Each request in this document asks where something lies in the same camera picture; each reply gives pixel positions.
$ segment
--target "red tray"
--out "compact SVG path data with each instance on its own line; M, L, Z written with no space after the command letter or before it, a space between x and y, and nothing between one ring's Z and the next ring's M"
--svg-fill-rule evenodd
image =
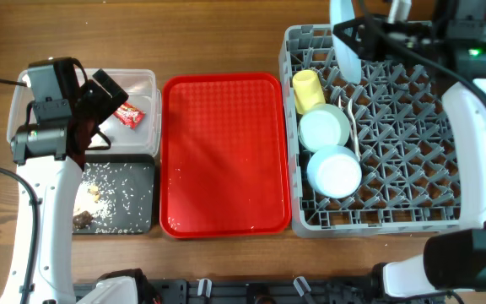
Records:
M290 221L280 83L180 76L163 89L160 224L175 238L282 231Z

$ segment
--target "red snack package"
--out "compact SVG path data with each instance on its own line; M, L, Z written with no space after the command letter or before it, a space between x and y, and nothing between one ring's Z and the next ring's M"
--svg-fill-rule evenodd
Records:
M144 111L140 111L126 101L114 112L114 116L132 130L134 130L144 115Z

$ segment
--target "gray dish rack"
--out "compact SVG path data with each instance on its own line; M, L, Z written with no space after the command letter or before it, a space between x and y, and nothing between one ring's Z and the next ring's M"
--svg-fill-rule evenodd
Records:
M458 225L459 174L453 134L421 66L362 62L362 81L340 74L329 24L288 28L278 57L288 140L292 229L301 237L443 231ZM312 156L300 145L292 77L318 72L326 101L354 100L363 180L350 197L315 193L306 181Z

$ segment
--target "black tray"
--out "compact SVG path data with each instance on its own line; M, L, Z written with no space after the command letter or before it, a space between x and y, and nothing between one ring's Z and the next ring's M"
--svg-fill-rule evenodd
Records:
M151 155L87 155L83 181L99 187L101 200L110 200L111 215L73 234L142 234L151 229L157 197L156 168Z

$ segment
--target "wood surface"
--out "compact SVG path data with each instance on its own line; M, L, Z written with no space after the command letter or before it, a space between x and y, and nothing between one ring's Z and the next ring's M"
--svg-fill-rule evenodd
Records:
M373 12L387 11L368 1ZM433 1L414 1L411 19L429 19ZM284 31L328 23L328 1L0 0L0 78L16 79L29 62L72 56L88 68L146 68L157 85L176 75L266 71L278 75ZM14 170L6 141L14 88L0 84L0 166ZM13 252L16 183L0 176L0 295ZM365 274L379 262L421 253L427 235L309 240L276 236L175 241L155 226L142 236L76 236L73 280L142 268L149 278L194 280L326 278ZM486 303L486 294L464 295Z

